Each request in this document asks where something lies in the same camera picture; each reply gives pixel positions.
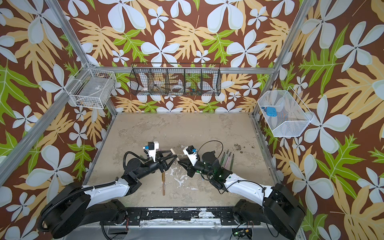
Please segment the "light green pen body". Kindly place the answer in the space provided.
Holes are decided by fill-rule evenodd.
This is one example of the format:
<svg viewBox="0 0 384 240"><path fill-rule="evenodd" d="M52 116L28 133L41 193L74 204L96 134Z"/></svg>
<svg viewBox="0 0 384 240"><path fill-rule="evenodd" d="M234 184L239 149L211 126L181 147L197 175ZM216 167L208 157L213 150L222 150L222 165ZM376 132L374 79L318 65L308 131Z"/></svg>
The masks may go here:
<svg viewBox="0 0 384 240"><path fill-rule="evenodd" d="M220 161L220 165L221 165L221 166L223 166L224 161L227 159L227 157L228 157L228 153L229 153L229 150L226 150L225 153L224 153L224 155L222 156L221 161Z"/></svg>

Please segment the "pink pen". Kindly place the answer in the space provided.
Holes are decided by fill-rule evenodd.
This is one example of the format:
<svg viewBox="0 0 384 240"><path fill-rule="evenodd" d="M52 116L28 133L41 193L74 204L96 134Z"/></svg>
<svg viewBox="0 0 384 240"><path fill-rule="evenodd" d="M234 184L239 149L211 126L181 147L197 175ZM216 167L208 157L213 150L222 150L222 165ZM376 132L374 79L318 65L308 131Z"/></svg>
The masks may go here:
<svg viewBox="0 0 384 240"><path fill-rule="evenodd" d="M229 164L230 164L230 161L231 161L231 157L232 157L232 153L230 152L230 153L228 154L228 157L227 157L226 162L225 162L225 165L224 165L224 167L225 167L226 169L228 169L228 167L229 167Z"/></svg>

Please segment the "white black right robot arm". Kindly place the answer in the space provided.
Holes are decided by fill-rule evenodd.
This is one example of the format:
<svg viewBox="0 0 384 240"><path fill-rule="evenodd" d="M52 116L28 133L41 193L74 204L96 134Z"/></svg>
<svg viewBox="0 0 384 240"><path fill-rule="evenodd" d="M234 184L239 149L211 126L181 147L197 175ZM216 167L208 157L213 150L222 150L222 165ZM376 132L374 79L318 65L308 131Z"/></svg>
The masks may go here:
<svg viewBox="0 0 384 240"><path fill-rule="evenodd" d="M246 180L222 167L215 152L198 156L194 150L186 151L180 159L189 177L204 176L220 193L242 196L233 208L233 218L238 225L253 222L271 225L279 235L294 240L306 216L303 205L282 184L266 186Z"/></svg>

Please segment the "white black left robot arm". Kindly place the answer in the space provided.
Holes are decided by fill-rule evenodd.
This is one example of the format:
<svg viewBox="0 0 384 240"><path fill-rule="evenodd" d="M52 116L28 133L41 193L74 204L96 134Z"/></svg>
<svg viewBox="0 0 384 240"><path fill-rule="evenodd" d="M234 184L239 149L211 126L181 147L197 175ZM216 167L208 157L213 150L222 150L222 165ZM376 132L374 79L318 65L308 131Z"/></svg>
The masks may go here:
<svg viewBox="0 0 384 240"><path fill-rule="evenodd" d="M95 186L69 184L41 211L38 231L49 232L53 238L59 239L90 223L125 223L128 221L127 208L118 199L136 192L142 185L142 178L157 170L167 171L177 157L171 150L159 151L147 159L126 152L123 157L124 174L120 178Z"/></svg>

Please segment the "small green circuit board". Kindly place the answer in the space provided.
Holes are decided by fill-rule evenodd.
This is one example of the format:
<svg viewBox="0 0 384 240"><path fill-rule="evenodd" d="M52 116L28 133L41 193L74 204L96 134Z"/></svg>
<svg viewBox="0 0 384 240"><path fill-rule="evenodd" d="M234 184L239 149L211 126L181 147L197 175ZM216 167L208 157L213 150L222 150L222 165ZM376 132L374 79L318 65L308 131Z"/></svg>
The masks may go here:
<svg viewBox="0 0 384 240"><path fill-rule="evenodd" d="M253 230L251 228L232 229L230 240L252 240Z"/></svg>

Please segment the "blue object in basket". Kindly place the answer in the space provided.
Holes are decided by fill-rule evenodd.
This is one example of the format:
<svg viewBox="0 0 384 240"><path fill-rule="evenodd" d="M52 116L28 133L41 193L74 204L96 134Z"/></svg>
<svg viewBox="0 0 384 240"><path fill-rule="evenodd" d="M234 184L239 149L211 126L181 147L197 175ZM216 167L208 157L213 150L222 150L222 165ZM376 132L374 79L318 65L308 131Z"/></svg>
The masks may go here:
<svg viewBox="0 0 384 240"><path fill-rule="evenodd" d="M277 117L278 113L276 111L276 108L274 107L262 107L262 110L267 114L269 117Z"/></svg>

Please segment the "white mesh basket right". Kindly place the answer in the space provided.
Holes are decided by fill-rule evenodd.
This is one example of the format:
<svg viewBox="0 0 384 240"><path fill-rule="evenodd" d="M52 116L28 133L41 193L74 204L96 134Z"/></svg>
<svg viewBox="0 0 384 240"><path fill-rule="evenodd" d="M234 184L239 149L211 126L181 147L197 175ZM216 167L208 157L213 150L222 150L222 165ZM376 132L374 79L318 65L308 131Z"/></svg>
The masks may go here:
<svg viewBox="0 0 384 240"><path fill-rule="evenodd" d="M277 138L300 137L315 117L292 88L266 91L258 99L258 105L273 136ZM277 117L267 116L262 107L276 108Z"/></svg>

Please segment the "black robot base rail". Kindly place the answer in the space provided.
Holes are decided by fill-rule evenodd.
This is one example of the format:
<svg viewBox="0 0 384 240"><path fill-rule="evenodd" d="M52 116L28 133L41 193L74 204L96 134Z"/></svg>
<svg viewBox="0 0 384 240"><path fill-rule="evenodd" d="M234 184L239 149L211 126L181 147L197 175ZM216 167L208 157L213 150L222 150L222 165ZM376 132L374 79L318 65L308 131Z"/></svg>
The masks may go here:
<svg viewBox="0 0 384 240"><path fill-rule="evenodd" d="M240 219L233 206L197 207L197 208L126 208L123 217L117 221L107 221L106 225L145 227L145 226L237 226L249 224L260 225L261 222L251 218Z"/></svg>

